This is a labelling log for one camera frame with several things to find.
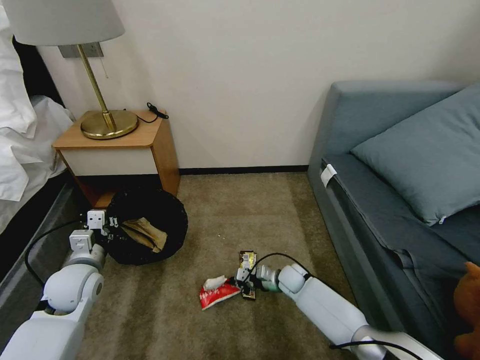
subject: sofa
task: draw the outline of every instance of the sofa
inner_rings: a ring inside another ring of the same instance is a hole
[[[480,206],[428,226],[351,150],[463,88],[447,81],[334,83],[308,168],[331,240],[368,322],[407,332],[445,359],[458,357],[453,338],[469,331],[455,312],[453,291],[465,273],[464,262],[480,261]],[[327,164],[337,174],[324,186],[321,173]]]

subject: white wall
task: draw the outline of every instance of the white wall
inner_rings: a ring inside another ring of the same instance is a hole
[[[478,0],[114,0],[125,35],[91,61],[110,108],[170,114],[180,167],[307,164],[333,81],[480,74]],[[40,49],[78,117],[78,59]]]

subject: sofa tag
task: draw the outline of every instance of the sofa tag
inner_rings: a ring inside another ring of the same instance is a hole
[[[331,178],[337,174],[337,171],[331,164],[328,164],[325,169],[320,174],[321,182],[323,183],[324,187],[327,187]]]

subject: sofa armrest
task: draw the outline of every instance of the sofa armrest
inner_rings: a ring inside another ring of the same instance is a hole
[[[345,154],[396,123],[460,91],[448,81],[339,81],[331,85],[310,166],[324,154]]]

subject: wall socket plate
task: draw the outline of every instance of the wall socket plate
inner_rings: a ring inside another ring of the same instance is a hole
[[[90,42],[83,44],[83,51],[87,58],[103,58],[104,52],[100,47],[99,42]],[[60,49],[61,55],[65,59],[69,58],[79,58],[79,50],[77,49],[77,45],[61,45],[58,47]]]

